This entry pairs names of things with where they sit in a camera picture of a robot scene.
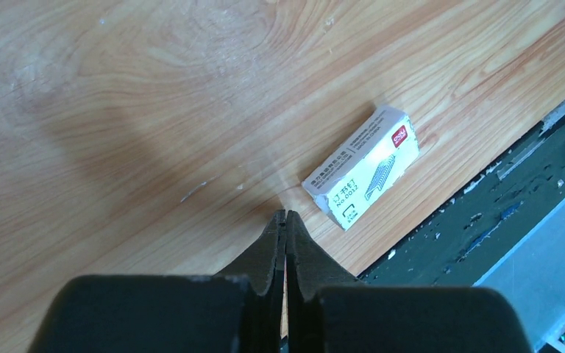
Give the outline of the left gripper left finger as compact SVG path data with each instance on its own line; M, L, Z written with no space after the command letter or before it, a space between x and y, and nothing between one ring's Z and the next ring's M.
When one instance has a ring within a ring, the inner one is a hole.
M278 352L285 211L213 275L85 275L55 296L31 352Z

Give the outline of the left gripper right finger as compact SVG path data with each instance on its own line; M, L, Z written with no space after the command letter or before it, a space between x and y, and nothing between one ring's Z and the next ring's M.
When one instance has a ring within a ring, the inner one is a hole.
M512 306L479 287L367 285L286 220L291 352L529 352Z

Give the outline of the staple box with red mark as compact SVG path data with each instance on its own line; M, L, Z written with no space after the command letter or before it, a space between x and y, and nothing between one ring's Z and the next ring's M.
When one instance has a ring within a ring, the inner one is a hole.
M318 208L347 231L419 157L410 116L383 105L303 182Z

